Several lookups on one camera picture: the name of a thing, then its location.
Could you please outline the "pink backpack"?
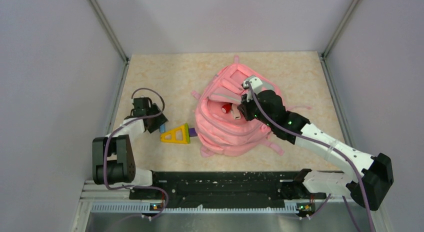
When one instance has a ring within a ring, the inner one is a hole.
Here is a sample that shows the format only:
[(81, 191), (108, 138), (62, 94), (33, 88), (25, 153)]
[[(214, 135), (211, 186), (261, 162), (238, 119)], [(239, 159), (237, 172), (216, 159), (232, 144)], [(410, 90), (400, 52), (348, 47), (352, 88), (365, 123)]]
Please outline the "pink backpack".
[(192, 91), (192, 96), (197, 100), (194, 128), (202, 143), (200, 151), (203, 157), (215, 154), (237, 157), (259, 144), (271, 148), (279, 155), (284, 154), (279, 145), (269, 140), (272, 134), (270, 127), (256, 119), (248, 121), (241, 112), (241, 119), (238, 120), (233, 119), (231, 112), (222, 112), (224, 104), (240, 105), (242, 95), (247, 93), (242, 83), (250, 76), (262, 80), (262, 91), (273, 90), (276, 95), (282, 95), (276, 84), (240, 63), (238, 56), (234, 57), (232, 64), (214, 75), (202, 93)]

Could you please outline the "red black stamp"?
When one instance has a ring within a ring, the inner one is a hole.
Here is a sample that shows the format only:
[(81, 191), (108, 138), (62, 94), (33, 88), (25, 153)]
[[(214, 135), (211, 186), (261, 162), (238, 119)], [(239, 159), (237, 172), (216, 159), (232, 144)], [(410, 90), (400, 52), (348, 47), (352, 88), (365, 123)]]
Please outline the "red black stamp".
[(232, 103), (225, 103), (222, 105), (221, 110), (223, 113), (228, 114), (232, 110)]

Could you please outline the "blue correction tape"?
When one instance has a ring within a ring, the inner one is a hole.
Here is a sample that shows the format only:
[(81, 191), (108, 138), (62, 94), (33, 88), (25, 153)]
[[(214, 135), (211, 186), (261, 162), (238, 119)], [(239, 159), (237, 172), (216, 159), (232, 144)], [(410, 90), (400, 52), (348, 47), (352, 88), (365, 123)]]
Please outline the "blue correction tape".
[(163, 134), (163, 133), (165, 133), (166, 132), (166, 124), (164, 123), (164, 124), (162, 124), (160, 127), (159, 127), (159, 132), (161, 133), (161, 134)]

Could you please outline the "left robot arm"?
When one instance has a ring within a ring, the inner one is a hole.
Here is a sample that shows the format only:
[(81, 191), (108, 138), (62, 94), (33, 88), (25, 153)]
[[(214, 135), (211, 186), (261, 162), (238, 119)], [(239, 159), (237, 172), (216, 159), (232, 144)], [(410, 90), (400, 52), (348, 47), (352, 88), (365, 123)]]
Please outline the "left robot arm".
[(117, 132), (92, 141), (92, 179), (97, 185), (129, 184), (141, 186), (141, 192), (149, 199), (160, 194), (159, 183), (153, 180), (153, 172), (136, 166), (132, 145), (143, 133), (150, 134), (168, 122), (166, 116), (149, 97), (132, 100), (133, 109)]

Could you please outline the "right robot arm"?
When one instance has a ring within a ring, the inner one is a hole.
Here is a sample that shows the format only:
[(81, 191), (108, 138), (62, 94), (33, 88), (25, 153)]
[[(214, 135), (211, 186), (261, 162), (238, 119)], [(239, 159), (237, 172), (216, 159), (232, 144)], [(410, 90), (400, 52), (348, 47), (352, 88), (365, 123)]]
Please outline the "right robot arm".
[(361, 207), (364, 200), (377, 211), (394, 183), (392, 160), (384, 153), (371, 155), (331, 137), (299, 113), (286, 110), (273, 90), (247, 92), (238, 110), (247, 121), (258, 121), (279, 139), (307, 149), (335, 165), (340, 176), (308, 170), (293, 184), (299, 198), (311, 193), (348, 195)]

